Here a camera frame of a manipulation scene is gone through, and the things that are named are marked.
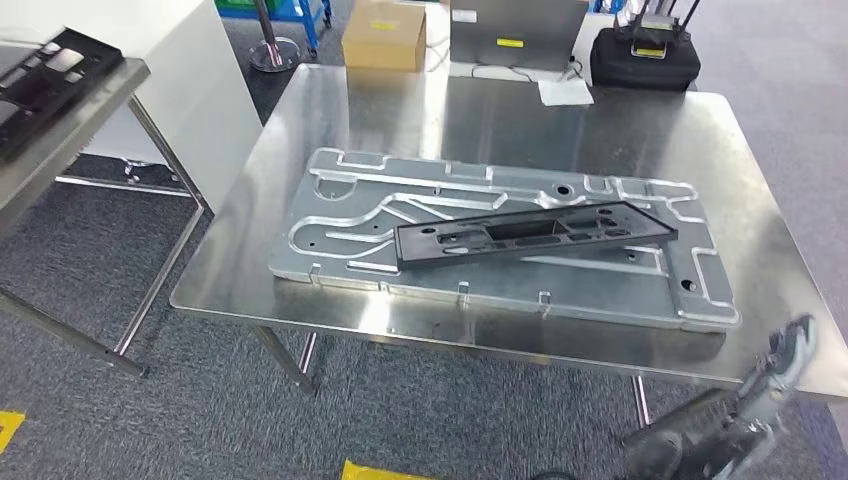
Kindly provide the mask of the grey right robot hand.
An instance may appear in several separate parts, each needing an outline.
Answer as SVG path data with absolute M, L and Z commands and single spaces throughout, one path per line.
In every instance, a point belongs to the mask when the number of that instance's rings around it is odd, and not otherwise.
M 737 391 L 736 416 L 770 424 L 790 400 L 817 348 L 816 319 L 804 314 L 769 335 L 769 349 Z

